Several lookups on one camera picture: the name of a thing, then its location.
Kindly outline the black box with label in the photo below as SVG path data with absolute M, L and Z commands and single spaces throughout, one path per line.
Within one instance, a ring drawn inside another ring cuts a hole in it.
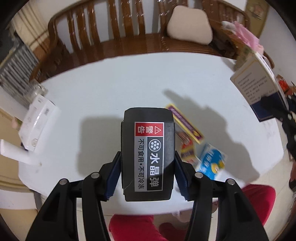
M 169 200 L 174 184 L 175 123 L 166 108 L 129 108 L 121 123 L 126 201 Z

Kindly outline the navy white booklet box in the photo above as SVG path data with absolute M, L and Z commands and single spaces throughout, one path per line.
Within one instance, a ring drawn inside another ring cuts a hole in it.
M 273 71 L 258 52 L 251 54 L 230 80 L 260 122 L 273 118 L 270 108 L 279 107 L 288 110 L 283 90 L 276 81 Z

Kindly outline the person's right red trouser leg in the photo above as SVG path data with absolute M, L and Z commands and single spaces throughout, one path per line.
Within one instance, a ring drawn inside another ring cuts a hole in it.
M 274 206 L 276 191 L 268 185 L 249 184 L 242 189 L 264 226 Z

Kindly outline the person's red trouser leg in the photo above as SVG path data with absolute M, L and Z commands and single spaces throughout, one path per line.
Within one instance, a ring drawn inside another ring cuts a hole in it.
M 242 189 L 264 226 L 274 206 L 276 191 L 268 185 L 249 184 Z
M 154 226 L 153 215 L 114 215 L 108 229 L 114 240 L 167 240 Z

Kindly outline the blue white medicine box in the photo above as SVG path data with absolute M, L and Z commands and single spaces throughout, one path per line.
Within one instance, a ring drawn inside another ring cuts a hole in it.
M 220 171 L 225 168 L 227 155 L 210 143 L 206 143 L 199 160 L 201 163 L 197 168 L 197 172 L 201 172 L 211 180 L 215 180 Z

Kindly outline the person's left red trouser leg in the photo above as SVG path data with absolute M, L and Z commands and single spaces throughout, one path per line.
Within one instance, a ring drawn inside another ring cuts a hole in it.
M 108 229 L 114 240 L 167 240 L 154 226 L 153 215 L 114 215 Z

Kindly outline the pink plastic bag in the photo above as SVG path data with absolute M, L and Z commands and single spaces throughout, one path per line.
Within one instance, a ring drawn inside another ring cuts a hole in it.
M 264 54 L 264 47 L 260 45 L 258 37 L 250 32 L 238 21 L 234 23 L 222 21 L 222 29 L 230 32 L 231 36 L 239 39 L 243 44 L 247 45 L 255 53 L 258 52 L 261 56 Z

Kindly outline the white carton box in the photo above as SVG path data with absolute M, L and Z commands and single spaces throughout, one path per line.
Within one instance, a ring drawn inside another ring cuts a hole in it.
M 55 104 L 37 94 L 29 106 L 18 135 L 27 151 L 34 151 L 48 120 L 56 110 Z

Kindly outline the beige cushion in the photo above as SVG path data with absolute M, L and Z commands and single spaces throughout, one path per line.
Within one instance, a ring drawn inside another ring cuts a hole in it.
M 166 31 L 172 39 L 208 45 L 213 32 L 207 14 L 201 9 L 178 5 L 173 9 Z

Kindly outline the glass jar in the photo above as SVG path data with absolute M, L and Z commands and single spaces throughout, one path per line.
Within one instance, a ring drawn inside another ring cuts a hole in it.
M 48 93 L 48 90 L 41 85 L 37 80 L 32 79 L 29 83 L 29 87 L 27 88 L 24 98 L 29 102 L 32 103 L 35 97 L 39 94 L 41 96 L 45 96 Z

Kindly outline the wooden bench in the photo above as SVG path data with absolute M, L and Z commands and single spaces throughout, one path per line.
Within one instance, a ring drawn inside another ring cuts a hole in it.
M 241 43 L 222 29 L 222 21 L 237 20 L 249 26 L 245 12 L 226 1 L 203 1 L 195 9 L 209 22 L 213 39 L 205 44 L 171 35 L 171 22 L 187 1 L 157 1 L 160 29 L 145 30 L 141 1 L 108 1 L 107 16 L 111 39 L 100 39 L 95 1 L 79 1 L 59 11 L 48 22 L 49 50 L 34 68 L 31 80 L 42 82 L 64 71 L 103 60 L 126 55 L 158 52 L 191 52 L 236 59 Z

